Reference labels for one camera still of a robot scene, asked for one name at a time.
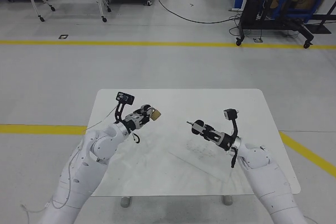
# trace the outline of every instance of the cable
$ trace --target cable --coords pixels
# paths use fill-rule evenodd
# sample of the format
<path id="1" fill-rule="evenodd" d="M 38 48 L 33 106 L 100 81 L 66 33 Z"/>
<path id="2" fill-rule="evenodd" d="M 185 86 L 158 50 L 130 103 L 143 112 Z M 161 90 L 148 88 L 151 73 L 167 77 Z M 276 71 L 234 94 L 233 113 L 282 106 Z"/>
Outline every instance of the cable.
<path id="1" fill-rule="evenodd" d="M 231 21 L 231 20 L 233 20 L 233 19 L 228 18 L 227 20 L 222 20 L 222 21 L 217 21 L 217 22 L 199 22 L 199 21 L 194 21 L 194 20 L 190 20 L 190 19 L 188 19 L 188 18 L 184 18 L 183 16 L 179 16 L 177 13 L 174 13 L 174 12 L 170 11 L 169 9 L 167 9 L 167 8 L 163 5 L 163 3 L 161 2 L 161 0 L 159 0 L 159 3 L 163 6 L 163 8 L 165 8 L 168 12 L 172 13 L 173 15 L 176 15 L 177 17 L 182 18 L 183 20 L 187 20 L 187 21 L 189 21 L 189 22 L 195 22 L 195 23 L 197 23 L 197 24 L 220 24 L 220 23 L 222 23 L 222 22 L 227 22 L 227 21 Z"/>
<path id="2" fill-rule="evenodd" d="M 86 128 L 85 130 L 83 130 L 83 131 L 82 131 L 82 135 L 84 134 L 84 131 L 89 130 L 90 128 L 93 128 L 94 126 L 100 124 L 100 123 L 103 122 L 106 118 L 108 118 L 108 116 L 111 115 L 111 113 L 117 108 L 117 106 L 115 106 L 115 107 L 111 110 L 111 112 L 110 112 L 110 113 L 109 113 L 109 114 L 108 114 L 102 121 L 100 121 L 100 122 L 98 122 L 97 124 L 94 124 L 94 125 L 90 126 L 89 128 Z"/>
<path id="3" fill-rule="evenodd" d="M 313 222 L 315 222 L 316 224 L 319 224 L 318 222 L 316 222 L 315 220 L 313 220 L 312 218 L 308 217 L 308 216 L 304 216 L 305 218 L 307 218 L 308 220 L 311 220 Z"/>
<path id="4" fill-rule="evenodd" d="M 289 31 L 287 31 L 287 34 L 283 34 L 282 36 L 285 37 L 285 38 L 289 37 L 289 38 L 295 39 L 295 38 L 298 37 L 299 34 L 300 34 L 299 31 L 297 33 L 295 33 L 295 34 L 289 34 Z"/>
<path id="5" fill-rule="evenodd" d="M 84 131 L 89 130 L 90 128 L 93 128 L 94 126 L 100 124 L 100 123 L 103 122 L 106 118 L 108 118 L 108 116 L 109 116 L 109 115 L 116 109 L 117 106 L 115 106 L 115 107 L 111 110 L 111 112 L 110 112 L 110 113 L 109 113 L 103 120 L 101 120 L 100 122 L 98 122 L 98 123 L 95 124 L 95 125 L 90 126 L 89 128 L 86 128 L 85 130 L 83 130 L 83 131 L 82 131 L 82 135 L 84 134 Z M 26 215 L 27 215 L 27 224 L 30 224 L 30 214 L 29 214 L 29 213 L 40 213 L 40 212 L 44 211 L 45 209 L 47 209 L 47 208 L 49 207 L 50 203 L 52 203 L 52 206 L 53 206 L 54 208 L 56 208 L 56 209 L 61 209 L 61 208 L 63 208 L 63 207 L 67 204 L 67 202 L 68 202 L 68 200 L 69 200 L 69 196 L 70 196 L 70 194 L 71 194 L 71 170 L 70 170 L 70 166 L 71 166 L 71 163 L 72 163 L 72 161 L 74 160 L 74 158 L 75 158 L 75 157 L 78 155 L 78 153 L 82 150 L 82 145 L 83 145 L 83 141 L 81 142 L 81 148 L 76 152 L 76 154 L 74 154 L 74 156 L 72 157 L 72 159 L 71 159 L 70 162 L 68 163 L 68 180 L 69 180 L 69 185 L 68 185 L 68 186 L 69 186 L 69 187 L 68 187 L 68 195 L 67 195 L 66 201 L 63 203 L 62 206 L 60 206 L 60 207 L 56 207 L 56 206 L 54 205 L 53 196 L 52 196 L 52 197 L 50 198 L 50 200 L 46 203 L 45 207 L 44 207 L 43 209 L 41 209 L 41 210 L 38 210 L 38 211 L 29 210 L 29 209 L 26 208 L 25 205 L 20 204 L 21 208 L 26 212 Z"/>

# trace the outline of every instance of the metal stand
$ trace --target metal stand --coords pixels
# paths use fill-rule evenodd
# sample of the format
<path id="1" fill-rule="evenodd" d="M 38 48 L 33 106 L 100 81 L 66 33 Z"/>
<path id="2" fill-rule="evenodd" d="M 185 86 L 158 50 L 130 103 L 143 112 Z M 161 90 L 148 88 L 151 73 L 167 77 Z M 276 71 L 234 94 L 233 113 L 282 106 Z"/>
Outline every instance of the metal stand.
<path id="1" fill-rule="evenodd" d="M 43 2 L 46 3 L 51 8 L 51 11 L 53 11 L 53 12 L 56 11 L 56 9 L 47 0 L 43 0 Z M 34 9 L 35 9 L 36 13 L 38 14 L 38 17 L 40 18 L 40 21 L 45 22 L 45 19 L 43 17 L 41 17 L 41 15 L 38 11 L 38 8 L 36 7 L 35 0 L 31 0 L 31 3 L 32 3 L 32 6 L 34 6 Z"/>
<path id="2" fill-rule="evenodd" d="M 128 208 L 132 201 L 132 197 L 121 197 L 121 206 L 122 208 Z"/>
<path id="3" fill-rule="evenodd" d="M 110 6 L 109 6 L 109 4 L 110 4 L 110 0 L 102 0 L 103 1 L 103 4 L 107 7 L 107 11 L 108 12 L 112 12 L 112 10 L 111 10 L 111 8 L 110 8 Z M 152 1 L 147 1 L 147 3 L 146 4 L 144 4 L 144 5 L 146 5 L 146 6 L 151 6 L 153 3 L 152 3 Z"/>
<path id="4" fill-rule="evenodd" d="M 233 204 L 233 197 L 231 195 L 223 195 L 222 202 L 226 206 L 231 206 Z"/>
<path id="5" fill-rule="evenodd" d="M 324 26 L 326 20 L 330 17 L 332 11 L 336 8 L 336 1 L 330 8 L 329 12 L 326 14 L 325 18 L 318 25 L 306 24 L 306 28 L 313 34 L 331 34 L 331 32 Z"/>
<path id="6" fill-rule="evenodd" d="M 100 13 L 101 13 L 101 18 L 103 22 L 107 22 L 107 19 L 104 17 L 103 15 L 103 11 L 102 11 L 102 5 L 101 5 L 101 0 L 98 0 L 97 2 L 99 4 L 99 8 L 100 8 Z"/>
<path id="7" fill-rule="evenodd" d="M 249 9 L 249 5 L 254 5 L 253 0 L 246 1 L 246 5 L 238 25 L 240 38 L 236 38 L 236 45 L 240 46 L 245 38 L 243 30 L 292 30 L 300 32 L 300 34 L 306 38 L 304 48 L 309 48 L 309 46 L 312 44 L 311 41 L 313 40 L 314 36 L 308 30 L 306 30 L 299 23 L 299 21 L 286 18 L 287 10 L 292 2 L 291 0 L 286 1 L 279 18 L 275 20 L 265 20 L 272 2 L 272 0 L 267 2 L 260 20 L 256 20 L 256 17 L 251 17 L 251 10 Z"/>

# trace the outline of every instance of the white cable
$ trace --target white cable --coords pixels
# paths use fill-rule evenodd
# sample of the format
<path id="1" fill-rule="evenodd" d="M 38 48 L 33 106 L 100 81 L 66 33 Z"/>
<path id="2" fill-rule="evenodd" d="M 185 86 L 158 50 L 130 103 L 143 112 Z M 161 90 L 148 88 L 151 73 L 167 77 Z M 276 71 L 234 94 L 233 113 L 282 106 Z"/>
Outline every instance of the white cable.
<path id="1" fill-rule="evenodd" d="M 86 130 L 89 130 L 90 128 L 93 128 L 94 126 L 96 126 L 96 125 L 98 125 L 98 124 L 100 124 L 101 122 L 103 122 L 106 118 L 108 118 L 108 116 L 117 108 L 117 106 L 115 106 L 112 110 L 111 110 L 111 112 L 102 120 L 102 121 L 100 121 L 100 122 L 98 122 L 97 124 L 94 124 L 94 125 L 92 125 L 92 126 L 90 126 L 89 128 L 86 128 L 85 130 L 83 130 L 82 131 L 82 135 L 83 135 L 83 132 L 84 131 L 86 131 Z"/>
<path id="2" fill-rule="evenodd" d="M 109 114 L 108 114 L 102 121 L 100 121 L 100 122 L 98 122 L 97 124 L 95 124 L 95 125 L 93 125 L 93 126 L 90 126 L 89 128 L 86 128 L 85 130 L 83 130 L 83 131 L 82 131 L 82 135 L 84 134 L 84 131 L 89 130 L 90 128 L 93 128 L 94 126 L 100 124 L 100 123 L 103 122 L 106 118 L 108 118 L 108 116 L 109 116 L 109 115 L 110 115 L 110 114 L 117 108 L 117 106 L 115 106 L 115 107 L 111 110 L 111 112 L 110 112 L 110 113 L 109 113 Z M 67 204 L 67 202 L 68 202 L 68 200 L 69 200 L 70 193 L 71 193 L 71 171 L 70 171 L 70 166 L 71 166 L 71 163 L 72 163 L 72 161 L 74 160 L 74 158 L 78 155 L 78 153 L 80 152 L 80 150 L 82 150 L 82 145 L 83 145 L 83 141 L 82 141 L 82 143 L 81 143 L 81 147 L 80 147 L 80 149 L 76 152 L 76 154 L 72 157 L 72 159 L 70 160 L 70 162 L 69 162 L 69 164 L 68 164 L 69 187 L 68 187 L 68 195 L 67 195 L 67 198 L 66 198 L 65 203 L 63 203 L 63 205 L 60 206 L 60 207 L 56 207 L 56 206 L 54 205 L 53 196 L 52 196 L 52 197 L 50 198 L 50 200 L 46 203 L 45 207 L 44 207 L 43 209 L 41 209 L 41 210 L 38 210 L 38 211 L 29 210 L 29 209 L 26 208 L 25 205 L 20 204 L 21 208 L 26 212 L 26 215 L 27 215 L 27 224 L 30 224 L 30 215 L 29 215 L 29 213 L 40 213 L 40 212 L 42 212 L 43 210 L 47 209 L 47 208 L 49 207 L 50 203 L 52 203 L 52 206 L 53 206 L 54 208 L 56 208 L 56 209 L 61 209 L 61 208 L 63 208 L 63 207 Z"/>
<path id="3" fill-rule="evenodd" d="M 54 199 L 53 199 L 53 197 L 51 198 L 52 206 L 53 206 L 54 208 L 56 208 L 56 209 L 61 209 L 61 208 L 63 208 L 63 207 L 67 204 L 67 202 L 68 202 L 68 200 L 69 200 L 69 195 L 71 194 L 71 171 L 70 171 L 70 169 L 71 169 L 71 163 L 72 163 L 73 159 L 78 155 L 78 153 L 79 153 L 81 150 L 82 150 L 82 147 L 80 147 L 80 149 L 77 150 L 76 154 L 74 154 L 74 156 L 72 157 L 72 159 L 71 159 L 70 162 L 68 163 L 68 180 L 69 180 L 69 183 L 68 183 L 68 195 L 67 195 L 67 198 L 66 198 L 65 203 L 63 203 L 63 205 L 60 206 L 60 207 L 56 207 L 55 204 L 54 204 Z"/>

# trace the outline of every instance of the caster wheel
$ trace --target caster wheel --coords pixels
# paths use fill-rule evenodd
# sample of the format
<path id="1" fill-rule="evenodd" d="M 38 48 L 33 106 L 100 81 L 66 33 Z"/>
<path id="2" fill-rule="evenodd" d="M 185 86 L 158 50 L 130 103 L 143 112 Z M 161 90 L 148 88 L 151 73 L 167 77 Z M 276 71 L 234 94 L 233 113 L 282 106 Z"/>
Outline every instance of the caster wheel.
<path id="1" fill-rule="evenodd" d="M 305 49 L 307 49 L 307 48 L 309 48 L 309 47 L 310 47 L 310 44 L 309 44 L 309 43 L 305 43 L 305 44 L 304 44 L 304 48 L 305 48 Z"/>

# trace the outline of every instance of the black cable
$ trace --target black cable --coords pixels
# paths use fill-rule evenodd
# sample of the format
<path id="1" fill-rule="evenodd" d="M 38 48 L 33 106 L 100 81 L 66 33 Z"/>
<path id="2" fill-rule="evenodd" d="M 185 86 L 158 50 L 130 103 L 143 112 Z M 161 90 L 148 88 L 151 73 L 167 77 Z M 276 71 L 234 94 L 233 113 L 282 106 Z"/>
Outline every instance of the black cable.
<path id="1" fill-rule="evenodd" d="M 141 139 L 139 138 L 138 135 L 134 134 L 133 132 L 132 132 L 132 134 L 133 134 L 133 139 L 134 139 L 134 142 L 135 142 L 135 143 L 138 144 L 139 142 L 141 142 Z"/>
<path id="2" fill-rule="evenodd" d="M 285 38 L 289 37 L 289 38 L 295 39 L 295 38 L 298 37 L 299 34 L 300 34 L 300 32 L 297 32 L 295 34 L 289 34 L 289 31 L 287 31 L 287 34 L 283 34 L 282 36 L 285 37 Z"/>
<path id="3" fill-rule="evenodd" d="M 223 21 L 218 21 L 218 22 L 199 22 L 199 21 L 194 21 L 194 20 L 190 20 L 188 18 L 184 18 L 183 16 L 179 16 L 178 14 L 170 11 L 169 9 L 167 9 L 161 2 L 161 0 L 159 0 L 159 3 L 163 6 L 163 8 L 165 8 L 168 12 L 172 13 L 173 15 L 176 15 L 177 17 L 179 18 L 182 18 L 183 20 L 187 20 L 187 21 L 190 21 L 190 22 L 195 22 L 195 23 L 198 23 L 198 24 L 220 24 L 222 22 L 227 22 L 227 21 L 231 21 L 233 20 L 232 18 L 228 18 L 227 20 L 223 20 Z"/>

